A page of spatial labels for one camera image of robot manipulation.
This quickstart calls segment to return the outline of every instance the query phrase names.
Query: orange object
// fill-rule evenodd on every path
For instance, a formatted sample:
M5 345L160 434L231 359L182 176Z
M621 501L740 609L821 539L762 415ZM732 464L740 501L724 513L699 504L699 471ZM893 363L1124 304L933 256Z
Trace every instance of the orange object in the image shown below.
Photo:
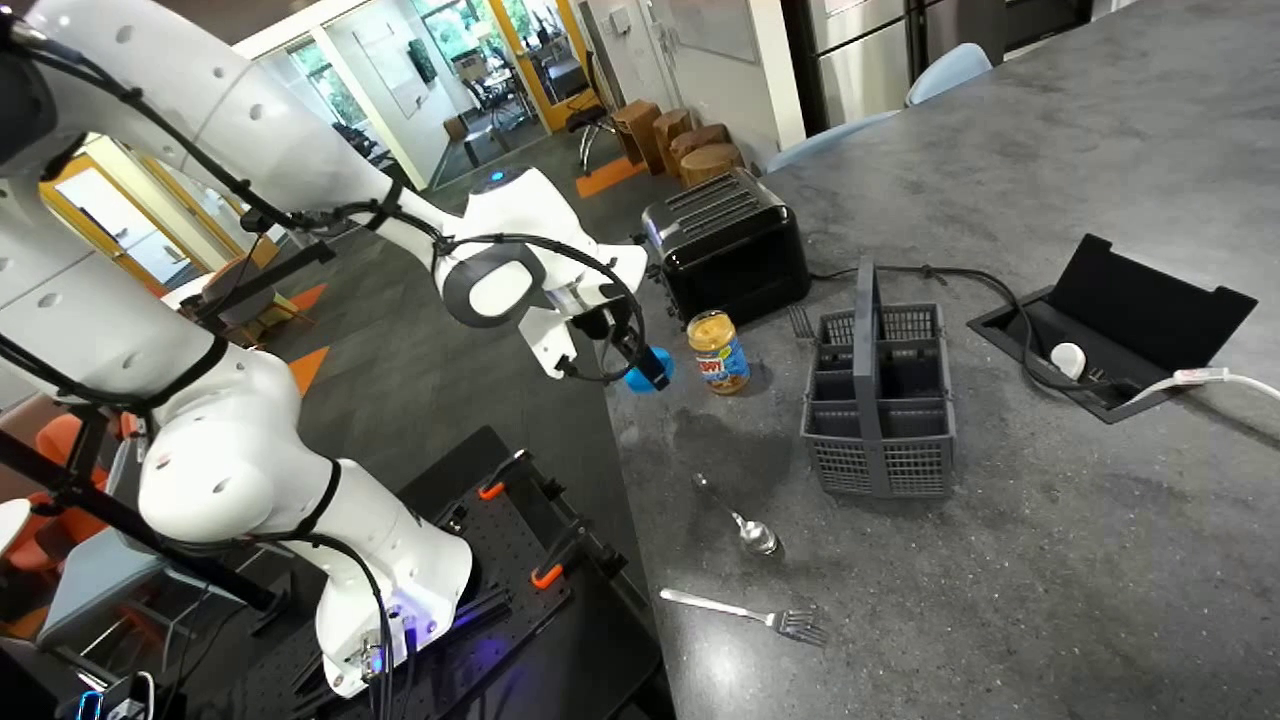
M630 176L641 176L643 163L630 163L628 155L613 158L613 163L600 163L590 176L575 176L575 195L589 201L589 195L600 195Z
M721 307L695 310L682 334L687 334L695 373L709 378L715 397L736 397L747 388L753 363L728 310Z
M310 391L322 359L328 359L328 347L310 347L307 357L287 359L287 373L292 373L292 383L296 383L301 397Z
M491 501L508 496L508 484L503 484L503 479L491 479L491 484L483 484L475 496L481 496L481 504L491 504Z
M548 588L555 588L562 579L562 564L552 564L548 573L527 573L527 585L536 588L536 591L548 591Z
M305 289L305 291L296 291L287 299L292 299L292 310L305 316L305 310L310 310L321 304L321 294L322 294L322 282L310 282L310 289Z
M5 552L5 564L51 579L58 573L58 556L51 556L40 535L58 530L56 517L28 517L14 539Z

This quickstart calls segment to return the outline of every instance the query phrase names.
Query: black container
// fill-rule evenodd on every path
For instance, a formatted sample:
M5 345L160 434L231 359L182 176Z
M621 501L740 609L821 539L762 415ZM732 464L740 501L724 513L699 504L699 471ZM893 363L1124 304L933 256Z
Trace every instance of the black container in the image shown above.
M880 307L861 264L855 310L823 316L799 421L830 496L950 496L955 409L933 304Z
M1021 299L1022 316L995 307L970 329L1003 347L1011 359L1029 353L1040 373L1053 373L1056 345L1074 345L1086 357L1083 376L1069 399L1097 421L1117 424L1164 399L1131 399L1180 367L1206 367L1227 334L1255 307L1251 294L1230 289L1196 289L1138 261L1113 252L1109 240L1083 234L1064 274Z
M747 323L806 294L794 213L747 170L675 192L641 219L679 319L724 307Z

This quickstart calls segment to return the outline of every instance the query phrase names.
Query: cable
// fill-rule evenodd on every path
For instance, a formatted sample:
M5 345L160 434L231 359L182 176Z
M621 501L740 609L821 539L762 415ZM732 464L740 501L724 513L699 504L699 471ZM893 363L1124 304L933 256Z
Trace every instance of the cable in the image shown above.
M143 720L156 720L156 677L153 677L153 672L136 672L136 677L143 677L143 679L149 679L149 697L143 697L149 714L143 714Z
M173 701L182 692L182 685L202 668L202 660L211 655L221 632L231 624L235 610L240 610L240 603L231 603L231 609L211 624L199 655L168 685L160 720L168 714L168 709L173 709Z
M982 268L933 268L933 264L874 264L874 270L929 274L929 279L959 274L959 279L977 279L977 282L991 289L1006 304L1006 310L1022 323L1022 334L1021 334L1021 347L1014 347L1014 363L1021 363L1022 378L1044 397L1053 397L1053 391L1060 391L1060 397L1083 391L1074 378L1060 376L1056 367L1053 367L1056 376L1044 376L1031 363L1040 357L1031 310L1022 307L1022 299L1014 299L1014 291L998 274L991 274Z
M282 224L282 227L292 227L292 224L310 224L310 219L287 217L287 213L281 213L276 205L268 205L262 195L254 195L254 192L247 188L247 179L231 176L231 170L226 170L225 163L216 163L194 140L188 140L178 128L173 128L173 125L143 98L141 87L124 87L111 72L102 72L99 63L90 63L85 51L76 51L76 46L66 46L66 45L56 45L56 38L35 38L35 45L28 38L28 45L12 45L12 46L14 46L21 54L44 63L44 68L56 68L56 72L62 72L62 74L76 74L76 81L85 81L85 84L117 97L124 109L130 109L130 110L141 110L143 121L153 121L153 125L156 125L164 134L173 134L202 170L211 170L225 188L231 188L231 192L235 192L253 213L259 213L262 219ZM445 246L445 256L448 256L448 246L458 246L458 244L503 244L503 240L508 240L508 234L445 240L431 224L422 224L422 219L416 219L416 217L409 217L409 213L400 213L400 208L382 208L382 205L347 205L347 208L340 208L340 213L356 213L356 208L389 213L389 217L395 217L395 219L429 230L429 234L437 240L437 246ZM521 244L530 244L530 246L542 246L542 252L555 252L555 256L570 256L570 261L603 270L614 289L628 291L628 310L630 310L634 330L641 330L641 340L643 340L641 299L634 299L634 291L630 291L606 264L600 264L597 256L575 252L575 246L568 246L568 244L539 240L539 234L521 234Z
M30 357L28 347L21 347L14 340L0 334L0 357L8 363L14 363L21 373L58 388L58 391L72 391L78 399L90 399L90 403L102 403L102 409L130 409L130 403L143 403L141 397L124 397L124 391L99 391L99 388L87 388L87 383L76 383L72 376L62 376L58 367L44 363L40 357Z
M814 282L830 282L830 279L842 279L842 274L855 274L855 268L806 270L806 279L814 279Z
M395 701L395 685L391 685L391 672L395 672L391 621L389 621L382 591L378 591L371 567L363 564L363 556L350 545L342 545L337 535L322 535L322 530L310 530L310 535L282 530L282 535L259 535L259 539L322 545L331 552L342 552L361 567L361 574L368 579L371 603L375 603L378 655L382 655L382 668L375 672L378 677L378 714L395 714L391 710L391 701Z
M1174 391L1174 388L1202 388L1202 383L1245 383L1251 391L1280 399L1280 388L1270 388L1255 376L1235 376L1230 367L1180 367L1180 373L1164 376L1160 383L1147 383L1145 391L1134 391L1127 403L1138 403L1138 399L1151 399L1151 397Z
M342 205L342 208L337 208L337 213L371 213L371 208L375 208L375 205ZM589 252L581 252L581 246L570 246L570 244L560 244L560 240L548 240L548 234L523 234L523 230L521 230L521 234L468 234L468 240L448 240L445 230L437 230L437 227L422 224L420 217L409 217L403 208L382 208L382 213L389 213L391 219L403 219L409 227L431 234L431 240L437 240L437 256L453 256L453 252L465 246L465 244L488 244L488 246L496 246L496 244L527 244L527 246L542 246L542 252L568 256L568 261L575 261L575 264L606 274L614 289L623 289L623 299L628 299L623 323L634 319L634 334L641 334L641 345L648 345L648 340L643 340L648 329L643 329L641 294L634 294L606 264L600 264L597 256L589 256ZM621 376L628 376L628 367L600 373L600 376L589 376L589 373L575 373L575 367L560 367L560 373L570 376L570 378L590 378L590 383L614 383Z

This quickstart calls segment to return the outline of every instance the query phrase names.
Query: door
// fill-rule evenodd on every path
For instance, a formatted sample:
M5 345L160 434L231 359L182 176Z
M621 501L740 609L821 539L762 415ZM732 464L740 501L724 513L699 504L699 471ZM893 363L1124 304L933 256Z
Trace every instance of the door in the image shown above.
M548 133L562 133L575 110L600 109L597 68L589 68L589 45L568 0L488 0L488 13Z
M806 0L829 128L905 109L913 87L905 0Z
M51 185L40 185L40 195L153 294L199 270L87 155L76 155Z

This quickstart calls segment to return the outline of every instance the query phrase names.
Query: white cable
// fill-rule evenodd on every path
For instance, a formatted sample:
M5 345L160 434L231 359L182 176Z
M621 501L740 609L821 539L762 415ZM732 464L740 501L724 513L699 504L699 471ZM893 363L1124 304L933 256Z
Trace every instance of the white cable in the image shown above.
M136 672L136 677L143 677L149 679L149 720L156 720L156 677L153 672Z
M1127 403L1138 403L1138 399L1171 391L1171 388L1202 388L1202 383L1245 383L1245 388L1255 388L1255 391L1280 399L1280 388L1270 388L1255 376L1235 376L1227 367L1180 367L1180 373L1164 376L1160 383L1147 383L1145 391L1134 391Z

